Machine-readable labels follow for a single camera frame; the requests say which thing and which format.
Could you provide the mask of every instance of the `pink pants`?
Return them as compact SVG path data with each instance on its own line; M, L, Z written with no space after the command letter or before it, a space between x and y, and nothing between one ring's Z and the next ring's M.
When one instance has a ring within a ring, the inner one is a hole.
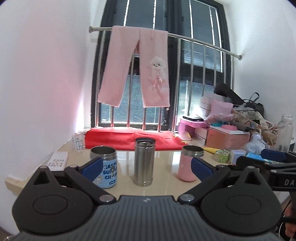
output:
M169 107L168 32L113 26L98 102L118 107L132 55L139 43L144 107Z

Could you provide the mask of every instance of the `red cloth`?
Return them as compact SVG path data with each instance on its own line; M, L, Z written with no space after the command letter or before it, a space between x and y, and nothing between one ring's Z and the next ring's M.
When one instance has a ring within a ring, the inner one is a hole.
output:
M135 140L148 137L156 141L156 150L181 150L185 144L170 131L151 132L129 127L93 128L85 135L86 148L110 146L115 150L135 150Z

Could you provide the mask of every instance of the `black bag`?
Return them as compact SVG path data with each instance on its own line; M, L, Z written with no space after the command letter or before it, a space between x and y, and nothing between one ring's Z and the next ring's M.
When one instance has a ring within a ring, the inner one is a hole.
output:
M258 95L258 97L255 100L252 100L253 95L256 94ZM264 107L261 103L256 103L256 100L258 100L260 97L260 95L255 92L251 95L250 99L245 99L248 100L248 102L246 102L246 107L251 107L253 108L255 111L258 111L262 117L264 117Z

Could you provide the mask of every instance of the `countertop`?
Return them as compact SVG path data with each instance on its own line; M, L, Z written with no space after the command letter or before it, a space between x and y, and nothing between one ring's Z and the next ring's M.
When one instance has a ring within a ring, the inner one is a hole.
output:
M192 145L201 146L196 141L188 142ZM68 152L67 166L78 165L82 166L90 160L90 149L78 152L73 150L72 142L69 141L63 145L58 151ZM179 195L193 188L200 183L197 179L194 182L184 182L177 177L179 168L181 151L156 151L154 160L153 182L148 187L136 186L132 181L134 169L134 151L117 151L118 158L118 181L117 184L109 189L107 192L114 195L117 199L120 195L137 195L137 196L162 196L172 195L175 199ZM216 166L218 162L213 160L213 154L204 153L204 160ZM11 177L5 179L7 189L15 194L19 194L24 188L30 177L24 181L16 180Z

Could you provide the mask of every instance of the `metal railing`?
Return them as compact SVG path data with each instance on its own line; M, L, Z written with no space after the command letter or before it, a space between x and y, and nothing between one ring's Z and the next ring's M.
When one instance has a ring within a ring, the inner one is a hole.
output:
M89 27L89 32L100 32L102 31L102 38L101 38L101 44L100 44L100 49L99 49L99 70L97 73L97 82L96 82L96 100L98 99L98 92L100 88L100 67L102 64L102 57L103 57L103 51L104 51L104 44L105 44L105 38L106 38L106 31L112 31L112 27ZM231 56L231 89L233 89L234 86L234 58L237 58L239 60L242 59L241 55L237 55L235 53L232 53L226 49L214 46L212 44L197 40L197 39L192 39L189 37L185 37L182 35L178 34L168 34L169 37L177 38L178 39L178 53L177 53L177 78L176 78L176 91L175 91L175 100L174 100L174 109L173 109L173 123L172 123L172 131L175 132L176 130L176 124L177 124L177 111L178 111L178 100L179 100L179 82L180 82L180 68L181 68L181 40L186 40L191 42L191 68L190 68L190 89L189 89L189 103L188 103L188 111L187 114L189 115L190 112L190 106L191 106L191 100L192 100L192 83L193 83L193 70L194 70L194 64L193 64L193 55L194 55L194 48L193 45L194 43L198 43L203 45L203 71L202 71L202 96L204 94L204 86L205 86L205 74L206 74L206 47L212 48L214 50L219 50L223 53L223 59L226 59L226 54ZM127 124L126 126L130 126L130 120L131 120L131 90L132 90L132 81L133 81L133 66L134 66L134 54L133 58L131 61L131 80L130 80L130 85L129 85L129 96L128 96L128 117L127 117ZM226 61L223 61L223 72L224 72L224 83L226 83ZM214 87L216 86L217 82L217 69L216 69L216 51L214 51ZM100 116L99 116L99 104L96 101L96 106L95 106L95 126L99 126L99 121L100 121ZM161 130L161 114L162 114L162 107L159 109L159 118L158 118L158 126L157 130ZM114 127L114 107L111 107L111 127ZM142 124L142 129L146 129L146 108L144 108L144 116L143 116L143 124Z

